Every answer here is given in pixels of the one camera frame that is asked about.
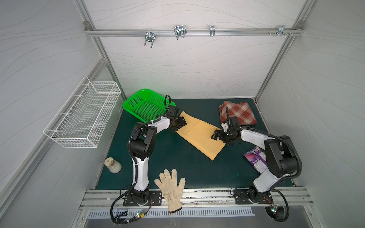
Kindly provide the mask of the red plaid skirt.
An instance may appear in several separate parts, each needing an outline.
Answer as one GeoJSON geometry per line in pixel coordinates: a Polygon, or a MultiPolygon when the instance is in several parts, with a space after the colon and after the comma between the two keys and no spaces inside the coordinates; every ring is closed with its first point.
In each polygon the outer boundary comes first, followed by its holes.
{"type": "Polygon", "coordinates": [[[219,106],[221,124],[227,120],[226,108],[228,108],[229,117],[237,117],[241,125],[256,125],[258,123],[247,102],[233,103],[224,101],[223,104],[219,106]]]}

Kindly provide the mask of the yellow tan skirt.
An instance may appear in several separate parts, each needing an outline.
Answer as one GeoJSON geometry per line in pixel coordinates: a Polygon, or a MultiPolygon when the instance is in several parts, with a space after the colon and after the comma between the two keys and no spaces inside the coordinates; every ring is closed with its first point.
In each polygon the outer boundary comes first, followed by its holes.
{"type": "Polygon", "coordinates": [[[180,128],[177,133],[213,161],[226,145],[223,141],[212,139],[215,130],[219,128],[186,112],[182,112],[180,117],[185,119],[187,125],[180,128]]]}

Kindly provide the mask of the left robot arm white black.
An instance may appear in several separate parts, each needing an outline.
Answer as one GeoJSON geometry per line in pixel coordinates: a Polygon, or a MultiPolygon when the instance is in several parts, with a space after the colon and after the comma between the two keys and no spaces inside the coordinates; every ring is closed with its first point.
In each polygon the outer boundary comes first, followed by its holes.
{"type": "Polygon", "coordinates": [[[137,122],[127,143],[134,168],[131,197],[140,204],[148,201],[148,161],[153,153],[157,134],[166,129],[177,132],[187,125],[185,119],[178,116],[179,108],[171,105],[169,95],[164,98],[164,108],[165,112],[157,119],[147,123],[137,122]]]}

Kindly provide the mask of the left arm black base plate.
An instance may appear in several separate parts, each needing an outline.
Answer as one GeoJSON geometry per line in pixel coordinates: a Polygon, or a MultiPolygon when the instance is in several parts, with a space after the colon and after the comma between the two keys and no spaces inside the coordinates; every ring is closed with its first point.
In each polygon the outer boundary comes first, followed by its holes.
{"type": "Polygon", "coordinates": [[[137,191],[132,190],[124,197],[123,206],[161,206],[162,204],[162,192],[161,191],[137,191]]]}

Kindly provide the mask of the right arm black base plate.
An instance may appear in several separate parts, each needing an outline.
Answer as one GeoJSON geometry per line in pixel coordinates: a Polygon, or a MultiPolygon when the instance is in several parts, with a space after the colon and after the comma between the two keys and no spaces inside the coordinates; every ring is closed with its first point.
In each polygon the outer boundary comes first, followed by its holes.
{"type": "Polygon", "coordinates": [[[237,189],[232,188],[230,195],[234,197],[235,204],[248,205],[248,204],[271,204],[273,199],[269,192],[258,192],[255,189],[237,189]]]}

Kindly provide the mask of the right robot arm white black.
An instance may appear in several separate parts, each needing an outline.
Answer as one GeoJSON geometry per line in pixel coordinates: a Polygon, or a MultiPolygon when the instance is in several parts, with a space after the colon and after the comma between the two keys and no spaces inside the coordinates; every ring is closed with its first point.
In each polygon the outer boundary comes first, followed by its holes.
{"type": "Polygon", "coordinates": [[[237,117],[227,117],[222,130],[215,130],[211,138],[233,145],[235,141],[251,143],[266,152],[267,169],[256,178],[247,191],[250,202],[258,204],[275,186],[300,176],[302,161],[290,137],[275,136],[250,126],[240,125],[237,117]]]}

